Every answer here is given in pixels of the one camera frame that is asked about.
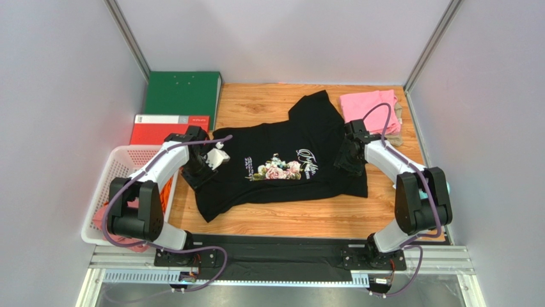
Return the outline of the black floral t shirt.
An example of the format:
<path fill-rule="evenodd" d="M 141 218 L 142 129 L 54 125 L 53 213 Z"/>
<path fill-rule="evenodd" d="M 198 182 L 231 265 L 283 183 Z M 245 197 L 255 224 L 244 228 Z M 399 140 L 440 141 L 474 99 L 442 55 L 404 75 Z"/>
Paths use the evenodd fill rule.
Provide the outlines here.
<path fill-rule="evenodd" d="M 195 194 L 206 222 L 246 203 L 368 196 L 366 174 L 334 165 L 345 138 L 344 119 L 325 90 L 303 96 L 284 122 L 226 127 L 212 135 L 232 138 L 223 147 L 230 160 Z"/>

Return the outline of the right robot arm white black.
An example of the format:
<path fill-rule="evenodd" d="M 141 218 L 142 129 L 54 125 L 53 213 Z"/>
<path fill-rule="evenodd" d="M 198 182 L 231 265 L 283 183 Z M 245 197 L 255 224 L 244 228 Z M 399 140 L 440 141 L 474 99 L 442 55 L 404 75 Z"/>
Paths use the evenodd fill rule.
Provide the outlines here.
<path fill-rule="evenodd" d="M 371 134 L 363 120 L 344 126 L 345 139 L 335 166 L 362 176 L 366 164 L 382 171 L 395 188 L 393 221 L 368 239 L 374 251 L 390 253 L 420 238 L 437 238 L 452 222 L 449 184 L 439 167 L 427 168 L 390 146 L 384 136 Z"/>

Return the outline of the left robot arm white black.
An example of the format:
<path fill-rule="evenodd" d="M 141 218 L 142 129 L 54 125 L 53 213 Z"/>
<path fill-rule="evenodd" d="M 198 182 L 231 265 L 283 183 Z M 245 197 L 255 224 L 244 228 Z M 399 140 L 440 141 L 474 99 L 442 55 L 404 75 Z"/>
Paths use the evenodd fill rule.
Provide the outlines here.
<path fill-rule="evenodd" d="M 111 181 L 102 218 L 104 238 L 122 248 L 147 245 L 170 253 L 195 252 L 192 235 L 165 220 L 160 193 L 177 171 L 198 191 L 217 174 L 220 165 L 229 161 L 223 146 L 230 139 L 211 140 L 198 126 L 166 136 L 159 151 L 142 168 Z"/>

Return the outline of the orange t shirt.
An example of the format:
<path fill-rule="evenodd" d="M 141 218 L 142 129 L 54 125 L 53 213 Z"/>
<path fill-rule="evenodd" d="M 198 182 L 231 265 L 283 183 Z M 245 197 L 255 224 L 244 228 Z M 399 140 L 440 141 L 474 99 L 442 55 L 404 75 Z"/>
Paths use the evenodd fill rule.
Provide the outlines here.
<path fill-rule="evenodd" d="M 169 203 L 170 193 L 171 193 L 171 187 L 172 187 L 172 181 L 173 177 L 171 177 L 164 185 L 160 192 L 160 201 L 161 201 L 161 208 L 162 212 L 165 213 L 167 210 L 167 206 Z"/>

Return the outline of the folded beige t shirt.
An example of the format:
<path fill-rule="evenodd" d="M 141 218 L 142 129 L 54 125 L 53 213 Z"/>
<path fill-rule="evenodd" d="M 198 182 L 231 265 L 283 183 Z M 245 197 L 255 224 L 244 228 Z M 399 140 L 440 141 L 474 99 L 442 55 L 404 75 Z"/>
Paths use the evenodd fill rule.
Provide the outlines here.
<path fill-rule="evenodd" d="M 393 146 L 401 146 L 402 140 L 402 106 L 396 102 L 393 105 L 393 113 L 386 130 L 386 139 Z"/>

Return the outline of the folded pink t shirt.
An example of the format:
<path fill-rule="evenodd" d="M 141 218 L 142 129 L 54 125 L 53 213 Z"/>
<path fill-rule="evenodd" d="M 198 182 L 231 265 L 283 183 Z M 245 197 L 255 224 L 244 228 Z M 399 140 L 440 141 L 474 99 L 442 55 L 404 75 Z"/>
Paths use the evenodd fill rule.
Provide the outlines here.
<path fill-rule="evenodd" d="M 339 102 L 345 123 L 354 120 L 362 120 L 373 107 L 378 106 L 381 103 L 388 104 L 391 108 L 390 122 L 393 113 L 393 105 L 398 102 L 398 98 L 393 90 L 377 90 L 341 95 Z M 364 119 L 366 129 L 373 134 L 380 134 L 386 123 L 387 115 L 388 108 L 386 106 L 378 107 Z"/>

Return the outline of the white plastic laundry basket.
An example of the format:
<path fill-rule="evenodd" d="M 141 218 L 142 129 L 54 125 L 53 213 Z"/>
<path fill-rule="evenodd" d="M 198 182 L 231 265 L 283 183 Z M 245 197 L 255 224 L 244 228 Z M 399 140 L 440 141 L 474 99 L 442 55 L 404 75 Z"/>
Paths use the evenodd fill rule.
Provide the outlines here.
<path fill-rule="evenodd" d="M 90 207 L 86 215 L 85 223 L 81 230 L 81 238 L 88 244 L 99 246 L 111 246 L 112 244 L 104 238 L 103 232 L 96 227 L 93 217 L 96 212 L 104 207 L 109 201 L 109 188 L 111 182 L 117 178 L 129 178 L 133 174 L 140 174 L 142 168 L 148 166 L 155 155 L 162 151 L 161 145 L 127 145 L 115 148 L 102 171 L 101 178 L 95 189 Z M 164 213 L 164 225 L 159 237 L 152 244 L 160 248 L 181 250 L 186 243 L 187 234 L 168 223 L 173 203 L 175 186 L 179 176 L 179 169 L 187 162 L 187 151 L 183 148 L 174 149 L 152 164 L 150 172 L 158 179 L 159 188 L 164 187 L 169 175 L 172 179 L 171 191 Z"/>

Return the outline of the teal headphones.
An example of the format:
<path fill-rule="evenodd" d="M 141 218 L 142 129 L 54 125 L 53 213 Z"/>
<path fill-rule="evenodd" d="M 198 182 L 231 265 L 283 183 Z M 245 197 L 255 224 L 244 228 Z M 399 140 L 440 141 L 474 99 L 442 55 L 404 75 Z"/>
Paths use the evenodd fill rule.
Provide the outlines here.
<path fill-rule="evenodd" d="M 448 182 L 446 183 L 446 188 L 447 188 L 447 193 L 448 193 L 448 195 L 450 195 L 451 188 L 450 188 L 450 184 L 449 184 Z M 424 199 L 428 199 L 428 198 L 429 198 L 428 194 L 425 192 L 424 189 L 419 189 L 418 192 L 419 192 L 419 195 L 420 195 L 420 199 L 421 199 L 421 200 L 424 200 Z"/>

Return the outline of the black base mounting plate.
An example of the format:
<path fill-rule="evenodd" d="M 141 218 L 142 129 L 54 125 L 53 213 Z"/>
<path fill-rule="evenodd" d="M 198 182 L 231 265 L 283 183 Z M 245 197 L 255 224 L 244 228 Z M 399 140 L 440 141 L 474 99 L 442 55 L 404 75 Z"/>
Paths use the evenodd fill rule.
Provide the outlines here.
<path fill-rule="evenodd" d="M 350 281 L 352 271 L 407 270 L 403 252 L 380 256 L 365 239 L 196 234 L 193 240 L 194 248 L 205 250 L 189 255 L 157 250 L 154 265 L 200 269 L 202 279 L 223 268 L 221 281 L 341 282 Z"/>

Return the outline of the dusty pink t shirt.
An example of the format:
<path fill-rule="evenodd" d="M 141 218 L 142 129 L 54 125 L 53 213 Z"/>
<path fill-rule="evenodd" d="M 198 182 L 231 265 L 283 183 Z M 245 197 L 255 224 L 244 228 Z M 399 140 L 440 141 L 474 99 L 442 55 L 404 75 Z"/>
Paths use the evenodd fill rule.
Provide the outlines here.
<path fill-rule="evenodd" d="M 108 204 L 109 204 L 108 201 L 104 202 L 102 207 L 100 209 L 98 209 L 98 211 L 95 213 L 95 215 L 93 216 L 93 219 L 92 219 L 93 224 L 100 231 L 102 231 L 102 229 L 103 229 L 102 218 L 104 217 L 104 214 L 106 212 L 106 207 L 108 206 Z M 113 234 L 111 234 L 110 237 L 116 243 L 119 243 L 121 245 L 129 245 L 129 249 L 134 251 L 134 252 L 137 252 L 137 253 L 143 253 L 143 252 L 145 252 L 145 251 L 147 251 L 149 249 L 149 246 L 146 245 L 146 244 L 136 245 L 137 242 L 141 241 L 140 239 L 130 239 L 130 238 L 122 237 L 122 236 L 119 236 L 119 235 L 113 235 Z"/>

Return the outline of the aluminium frame rail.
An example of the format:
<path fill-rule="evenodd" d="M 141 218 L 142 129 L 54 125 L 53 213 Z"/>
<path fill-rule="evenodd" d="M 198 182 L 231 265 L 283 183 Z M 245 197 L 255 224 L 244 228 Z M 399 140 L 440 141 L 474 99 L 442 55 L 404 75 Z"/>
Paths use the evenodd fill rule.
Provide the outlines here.
<path fill-rule="evenodd" d="M 134 283 L 170 283 L 200 285 L 218 274 L 215 285 L 272 285 L 302 287 L 367 287 L 370 278 L 390 274 L 411 277 L 414 272 L 425 275 L 474 275 L 475 270 L 466 248 L 460 246 L 423 246 L 403 252 L 384 269 L 372 269 L 355 257 L 362 246 L 351 244 L 343 250 L 332 250 L 333 256 L 317 255 L 315 259 L 289 262 L 260 258 L 236 257 L 228 250 L 228 264 L 221 271 L 220 251 L 205 251 L 197 260 L 181 261 L 149 249 L 144 253 L 111 246 L 97 246 L 90 268 L 105 270 L 106 281 Z"/>

